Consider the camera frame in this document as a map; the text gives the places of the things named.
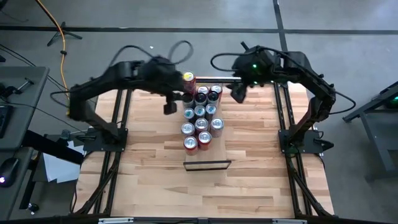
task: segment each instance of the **computer mouse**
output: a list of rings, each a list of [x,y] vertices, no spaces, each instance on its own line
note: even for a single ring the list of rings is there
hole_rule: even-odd
[[[19,159],[6,159],[0,166],[0,187],[10,187],[16,177],[19,166]]]

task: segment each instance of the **soda can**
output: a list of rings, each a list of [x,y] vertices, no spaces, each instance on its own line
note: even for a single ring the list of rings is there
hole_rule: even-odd
[[[215,91],[210,91],[209,94],[207,94],[207,103],[211,103],[214,105],[218,105],[218,93]]]
[[[192,72],[185,72],[182,75],[182,79],[184,80],[184,89],[187,93],[191,93],[192,95],[196,92],[196,84],[197,79]]]
[[[193,100],[193,95],[191,93],[184,93],[182,95],[182,105],[184,109],[195,107],[195,100]]]
[[[184,118],[191,124],[195,124],[195,112],[192,108],[187,108],[184,111]]]
[[[198,142],[195,137],[189,136],[184,139],[185,152],[189,156],[194,156],[198,153]]]
[[[211,134],[208,131],[202,131],[198,136],[198,145],[200,150],[208,150],[211,142]]]
[[[206,109],[204,106],[196,106],[194,111],[195,111],[196,119],[205,117]]]
[[[195,127],[191,123],[183,123],[181,125],[181,133],[184,135],[184,139],[195,134]]]
[[[209,88],[207,86],[201,86],[197,89],[197,93],[203,93],[204,95],[207,95],[209,92]]]
[[[224,129],[224,121],[221,118],[215,118],[210,123],[210,133],[213,138],[221,137]]]
[[[202,131],[207,131],[209,128],[209,122],[205,118],[199,118],[195,122],[196,133],[199,134]]]
[[[204,93],[197,93],[195,95],[195,105],[206,106],[207,96]]]
[[[223,87],[220,85],[213,85],[212,87],[210,87],[210,91],[215,91],[216,93],[218,93],[218,102],[220,102],[221,96],[223,95]]]
[[[206,106],[206,116],[205,116],[206,120],[211,121],[213,119],[213,117],[214,117],[214,114],[216,114],[216,112],[217,112],[216,105],[211,104],[211,103],[207,104],[207,106]]]

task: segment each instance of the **can lid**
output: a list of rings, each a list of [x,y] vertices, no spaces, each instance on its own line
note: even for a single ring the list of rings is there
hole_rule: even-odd
[[[216,101],[216,100],[218,100],[218,93],[216,93],[215,91],[211,91],[211,92],[209,92],[209,94],[207,95],[207,97],[208,97],[209,100],[211,100],[211,101]]]
[[[197,119],[197,121],[195,122],[195,127],[198,129],[205,129],[208,126],[208,122],[205,118],[199,118]]]
[[[222,129],[224,127],[224,121],[221,118],[215,118],[211,121],[211,126],[214,129]]]
[[[223,91],[222,87],[220,85],[213,85],[210,88],[211,91],[215,91],[216,93],[221,93]]]
[[[185,109],[185,111],[184,111],[184,117],[185,118],[190,119],[190,118],[193,118],[194,115],[195,115],[195,112],[193,111],[193,109],[191,109],[191,108]]]
[[[197,140],[194,137],[192,137],[192,136],[186,137],[185,140],[184,140],[184,146],[187,149],[193,149],[197,145],[198,145]]]
[[[189,82],[189,81],[192,81],[192,80],[195,78],[195,76],[193,75],[192,72],[185,72],[185,73],[182,75],[182,78],[183,78],[185,81]]]
[[[204,106],[196,106],[195,107],[195,114],[196,115],[199,115],[199,116],[201,116],[201,115],[204,115],[205,114],[205,112],[206,112],[206,110],[205,110],[205,107]]]
[[[181,126],[181,131],[184,134],[192,134],[195,131],[195,127],[191,123],[184,123]]]
[[[197,93],[195,95],[195,100],[199,103],[206,101],[206,95],[204,93]]]
[[[208,131],[202,131],[198,138],[201,143],[209,143],[211,141],[211,134]]]
[[[207,88],[207,86],[201,86],[198,88],[197,92],[207,94],[209,92],[209,88]]]
[[[216,111],[217,111],[216,105],[214,105],[214,104],[212,104],[212,103],[207,104],[207,106],[206,106],[206,112],[207,112],[208,114],[215,114]]]
[[[184,103],[190,103],[193,100],[193,95],[191,93],[184,93],[182,95],[182,101]]]

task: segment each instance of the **metal bracket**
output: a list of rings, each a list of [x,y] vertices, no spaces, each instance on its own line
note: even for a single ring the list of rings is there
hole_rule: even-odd
[[[98,224],[133,223],[134,217],[123,218],[100,218]]]
[[[87,130],[87,134],[84,136],[84,138],[92,139],[89,141],[85,141],[85,146],[83,148],[84,151],[88,152],[95,152],[95,151],[100,151],[100,152],[123,152],[124,148],[126,147],[127,143],[127,134],[128,134],[128,129],[124,128],[118,129],[119,133],[119,142],[116,144],[104,144],[103,137],[101,135],[101,132],[98,130],[95,130],[94,128],[89,128]]]
[[[307,224],[306,220],[293,220],[293,219],[273,219],[273,224]]]
[[[308,153],[318,154],[334,146],[333,143],[319,139],[318,131],[308,130],[304,136],[304,144],[299,147],[292,147],[288,143],[289,130],[279,130],[280,151],[284,154]]]

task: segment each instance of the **wooden table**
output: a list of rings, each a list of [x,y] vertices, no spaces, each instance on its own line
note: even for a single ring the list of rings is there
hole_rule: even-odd
[[[307,94],[301,85],[289,85],[289,90],[298,121],[307,110]],[[285,108],[283,92],[281,95]],[[96,112],[108,121],[115,97],[116,91],[110,91],[98,100]],[[132,101],[127,148],[119,167],[112,216],[294,217],[285,158],[279,149],[280,127],[271,85],[249,89],[244,104],[236,103],[229,90],[224,89],[223,137],[226,157],[232,160],[228,170],[185,171],[186,155],[180,134],[182,106],[179,105],[179,112],[164,116],[164,97],[135,91]],[[103,156],[103,152],[92,153],[82,165],[76,210],[97,187]],[[333,213],[320,159],[303,154],[303,164],[309,189],[325,210]],[[304,211],[300,190],[298,195]]]

